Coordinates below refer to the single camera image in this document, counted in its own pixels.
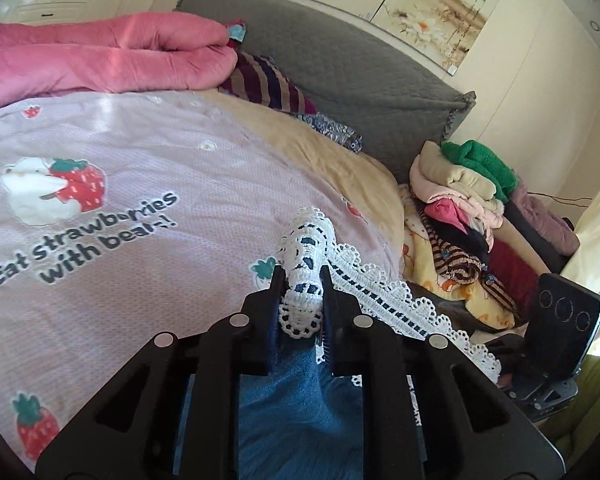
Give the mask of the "right forearm green sleeve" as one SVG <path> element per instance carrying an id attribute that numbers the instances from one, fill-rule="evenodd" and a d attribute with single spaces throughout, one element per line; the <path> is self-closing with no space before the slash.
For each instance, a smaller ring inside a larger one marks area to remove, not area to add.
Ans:
<path id="1" fill-rule="evenodd" d="M 577 378 L 579 392 L 541 431 L 572 467 L 600 434 L 600 356 L 586 356 Z"/>

